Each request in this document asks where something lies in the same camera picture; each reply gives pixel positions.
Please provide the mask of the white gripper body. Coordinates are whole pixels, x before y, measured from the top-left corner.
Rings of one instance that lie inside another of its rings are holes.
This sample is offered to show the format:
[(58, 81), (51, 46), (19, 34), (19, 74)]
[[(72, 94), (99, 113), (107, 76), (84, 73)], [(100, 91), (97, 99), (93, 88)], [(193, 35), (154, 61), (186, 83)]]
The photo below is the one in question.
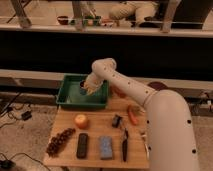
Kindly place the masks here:
[(83, 88), (86, 90), (88, 95), (93, 94), (96, 92), (103, 84), (103, 79), (97, 76), (95, 73), (90, 73), (85, 81)]

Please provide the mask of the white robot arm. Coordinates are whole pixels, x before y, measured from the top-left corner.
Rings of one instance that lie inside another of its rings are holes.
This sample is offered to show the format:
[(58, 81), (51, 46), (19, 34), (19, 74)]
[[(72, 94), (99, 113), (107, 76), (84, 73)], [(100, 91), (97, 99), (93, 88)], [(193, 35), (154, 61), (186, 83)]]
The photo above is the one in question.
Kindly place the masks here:
[(200, 171), (191, 112), (182, 95), (155, 90), (116, 71), (113, 58), (92, 63), (85, 88), (97, 91), (109, 81), (146, 111), (150, 171)]

